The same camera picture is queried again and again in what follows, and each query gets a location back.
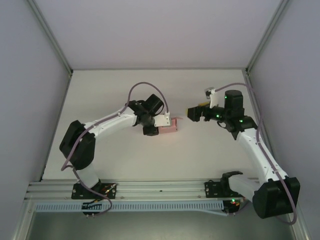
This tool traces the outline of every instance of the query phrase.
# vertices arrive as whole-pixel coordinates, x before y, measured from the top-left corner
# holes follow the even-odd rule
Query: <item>white wall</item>
[[[73,69],[244,68],[280,0],[36,0]]]
[[[68,74],[26,1],[0,1],[0,239],[15,228],[28,183],[38,180]]]
[[[320,235],[319,10],[319,0],[293,0],[252,71],[277,160],[301,183],[312,239]]]

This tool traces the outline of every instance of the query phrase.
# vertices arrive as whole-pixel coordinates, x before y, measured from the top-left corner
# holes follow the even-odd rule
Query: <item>purple cable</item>
[[[247,85],[247,84],[245,84],[245,83],[242,83],[242,82],[231,83],[231,84],[228,84],[228,85],[226,85],[226,86],[220,87],[220,88],[216,89],[215,91],[216,91],[216,92],[219,92],[219,91],[221,91],[221,90],[223,90],[223,89],[226,89],[226,88],[229,88],[229,87],[235,86],[235,85],[241,85],[241,86],[247,87],[247,89],[250,90],[250,91],[255,95],[255,97],[257,98],[258,105],[259,105],[260,101],[259,101],[259,99],[258,99],[258,96],[256,95],[255,90],[254,90],[251,86],[249,86],[249,85]],[[288,189],[285,181],[282,179],[282,177],[281,177],[280,174],[278,173],[278,170],[277,170],[276,166],[275,166],[275,165],[273,164],[273,162],[271,161],[270,157],[269,157],[268,154],[266,153],[266,150],[264,149],[264,147],[262,146],[262,144],[260,143],[260,141],[258,141],[258,140],[260,139],[260,132],[261,132],[261,128],[262,128],[262,122],[263,122],[263,112],[262,112],[261,109],[260,109],[260,118],[259,118],[259,122],[258,122],[258,128],[257,128],[257,130],[256,130],[256,143],[258,144],[258,146],[259,146],[259,148],[261,149],[263,155],[266,157],[267,161],[268,161],[269,164],[271,165],[272,170],[274,171],[274,173],[276,174],[276,176],[279,178],[279,180],[280,180],[280,182],[281,182],[281,184],[282,184],[282,186],[283,186],[283,188],[284,188],[284,190],[285,190],[285,193],[286,193],[286,195],[287,195],[288,198],[289,198],[289,202],[290,202],[290,204],[291,204],[292,211],[293,211],[293,219],[292,219],[292,221],[287,222],[287,221],[284,221],[283,219],[281,219],[281,218],[279,218],[279,217],[277,217],[277,219],[280,220],[281,222],[283,222],[284,224],[293,225],[293,224],[296,223],[297,218],[298,218],[297,209],[296,209],[294,200],[293,200],[293,198],[292,198],[292,196],[291,196],[291,194],[290,194],[290,191],[289,191],[289,189]]]
[[[100,120],[100,121],[97,121],[95,124],[91,125],[90,127],[88,127],[86,130],[84,130],[84,131],[80,134],[80,136],[79,136],[79,137],[76,139],[76,141],[74,142],[74,144],[73,144],[73,146],[72,146],[72,149],[71,149],[68,157],[66,158],[64,164],[62,165],[61,171],[64,171],[66,168],[72,168],[72,171],[73,171],[74,175],[76,176],[76,178],[79,180],[79,183],[80,183],[86,190],[88,190],[88,191],[90,191],[91,193],[93,193],[93,194],[95,194],[95,195],[97,195],[97,196],[100,196],[100,197],[102,197],[102,198],[104,198],[104,199],[106,199],[106,200],[109,201],[109,203],[110,203],[109,208],[108,208],[107,210],[104,210],[104,211],[102,211],[102,212],[99,212],[99,213],[97,213],[97,214],[94,214],[94,216],[98,216],[98,215],[101,215],[101,214],[104,214],[104,213],[108,212],[108,211],[112,208],[112,202],[111,202],[111,200],[110,200],[107,196],[105,196],[105,195],[103,195],[103,194],[101,194],[101,193],[99,193],[99,192],[96,192],[96,191],[92,190],[91,188],[87,187],[87,186],[81,181],[79,175],[77,174],[77,171],[73,168],[72,165],[68,165],[68,163],[69,163],[72,155],[74,154],[74,152],[75,152],[75,150],[76,150],[76,148],[77,148],[80,140],[83,138],[83,136],[84,136],[87,132],[89,132],[91,129],[93,129],[94,126],[98,126],[98,125],[100,125],[100,124],[102,124],[102,123],[104,123],[104,122],[106,122],[106,121],[108,121],[108,120],[111,120],[111,119],[119,116],[120,114],[122,114],[122,113],[127,109],[128,105],[129,105],[130,98],[131,98],[131,93],[132,93],[133,89],[134,89],[136,86],[141,85],[141,84],[146,84],[146,85],[149,85],[149,86],[155,88],[155,89],[159,92],[159,94],[161,95],[161,97],[162,97],[162,99],[163,99],[163,101],[164,101],[164,105],[165,105],[165,108],[166,108],[167,113],[169,112],[169,107],[168,107],[167,100],[166,100],[165,96],[163,95],[163,93],[159,90],[159,88],[157,88],[155,85],[153,85],[153,84],[151,84],[151,83],[149,83],[149,82],[146,82],[146,81],[138,82],[138,83],[136,83],[135,85],[133,85],[133,86],[131,87],[131,89],[130,89],[130,91],[129,91],[129,94],[128,94],[128,98],[127,98],[126,104],[124,105],[123,109],[120,110],[119,113],[117,112],[116,114],[114,114],[114,115],[112,115],[112,116],[108,116],[108,117],[106,117],[106,118],[104,118],[104,119],[102,119],[102,120]]]

